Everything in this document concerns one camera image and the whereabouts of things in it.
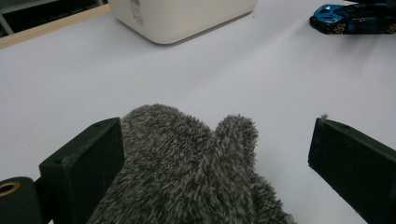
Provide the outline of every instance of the toy car wheel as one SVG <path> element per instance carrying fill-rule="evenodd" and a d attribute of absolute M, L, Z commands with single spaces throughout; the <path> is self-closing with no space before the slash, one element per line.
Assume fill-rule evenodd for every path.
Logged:
<path fill-rule="evenodd" d="M 385 31 L 387 34 L 394 34 L 396 33 L 396 24 L 391 24 L 387 30 Z"/>
<path fill-rule="evenodd" d="M 346 28 L 347 25 L 344 22 L 340 22 L 332 30 L 334 31 L 335 34 L 340 35 L 345 31 Z"/>

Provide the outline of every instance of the white table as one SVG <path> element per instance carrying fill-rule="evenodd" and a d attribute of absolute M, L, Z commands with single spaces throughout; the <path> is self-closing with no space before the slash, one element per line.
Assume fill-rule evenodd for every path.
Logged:
<path fill-rule="evenodd" d="M 38 164 L 90 124 L 160 103 L 212 129 L 229 114 L 251 117 L 257 172 L 286 212 L 301 224 L 365 223 L 307 155 L 324 113 L 396 148 L 396 35 L 324 35 L 308 18 L 326 3 L 259 1 L 170 46 L 107 13 L 1 49 L 0 179 L 36 179 Z"/>

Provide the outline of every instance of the screw hole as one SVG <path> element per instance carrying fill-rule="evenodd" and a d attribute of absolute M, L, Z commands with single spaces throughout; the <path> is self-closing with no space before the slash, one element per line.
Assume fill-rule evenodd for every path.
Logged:
<path fill-rule="evenodd" d="M 0 185 L 0 197 L 6 196 L 12 192 L 14 192 L 17 188 L 20 187 L 20 182 L 9 182 L 3 185 Z"/>

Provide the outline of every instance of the white container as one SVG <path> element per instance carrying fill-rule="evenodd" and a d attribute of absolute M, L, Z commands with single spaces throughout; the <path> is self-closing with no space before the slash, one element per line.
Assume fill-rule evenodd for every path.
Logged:
<path fill-rule="evenodd" d="M 257 0 L 108 0 L 117 19 L 158 44 L 171 44 L 251 11 Z"/>

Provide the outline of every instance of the toy car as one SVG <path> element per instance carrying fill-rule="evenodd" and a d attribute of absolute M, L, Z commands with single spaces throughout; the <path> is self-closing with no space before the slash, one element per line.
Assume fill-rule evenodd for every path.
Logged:
<path fill-rule="evenodd" d="M 309 21 L 325 34 L 394 34 L 396 8 L 385 3 L 324 5 Z"/>

